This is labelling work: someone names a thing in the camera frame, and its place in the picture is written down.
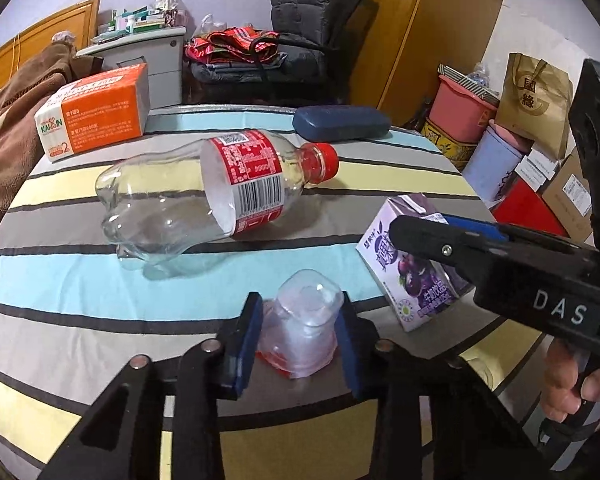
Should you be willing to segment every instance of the bottle cap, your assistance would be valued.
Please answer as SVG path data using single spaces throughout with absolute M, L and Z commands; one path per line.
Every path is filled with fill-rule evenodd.
M 314 146 L 318 148 L 322 154 L 322 160 L 324 162 L 324 176 L 320 181 L 324 182 L 325 180 L 329 180 L 330 178 L 336 176 L 336 173 L 338 173 L 340 160 L 338 159 L 336 150 L 330 144 L 326 142 L 315 142 Z

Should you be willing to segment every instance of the brown blanket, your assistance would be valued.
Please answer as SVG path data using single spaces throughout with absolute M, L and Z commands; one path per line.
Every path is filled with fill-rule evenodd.
M 61 86 L 101 65 L 90 56 L 73 57 L 72 46 L 58 41 L 29 59 L 0 89 L 0 220 L 43 155 L 35 113 Z

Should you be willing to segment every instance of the purple juice carton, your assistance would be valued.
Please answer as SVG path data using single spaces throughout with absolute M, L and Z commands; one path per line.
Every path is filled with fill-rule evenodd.
M 471 289 L 453 267 L 397 251 L 389 240 L 389 225 L 400 215 L 446 224 L 422 193 L 388 198 L 356 249 L 393 305 L 405 332 L 442 312 Z

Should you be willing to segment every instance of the gray chair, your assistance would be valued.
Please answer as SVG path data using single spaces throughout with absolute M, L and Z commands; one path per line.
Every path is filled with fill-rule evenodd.
M 253 68 L 225 72 L 192 62 L 193 77 L 206 102 L 239 102 L 278 97 L 308 102 L 333 102 L 334 89 L 349 73 L 342 73 L 340 39 L 349 18 L 362 0 L 271 0 L 271 22 L 278 38 L 259 38 L 250 46 Z M 257 44 L 278 45 L 282 62 L 275 68 L 256 56 Z

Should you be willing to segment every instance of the kaixin logo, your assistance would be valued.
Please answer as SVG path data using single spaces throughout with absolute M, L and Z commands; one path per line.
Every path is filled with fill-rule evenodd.
M 62 119 L 56 119 L 55 117 L 49 117 L 46 121 L 40 123 L 40 133 L 46 134 L 56 128 L 62 126 Z

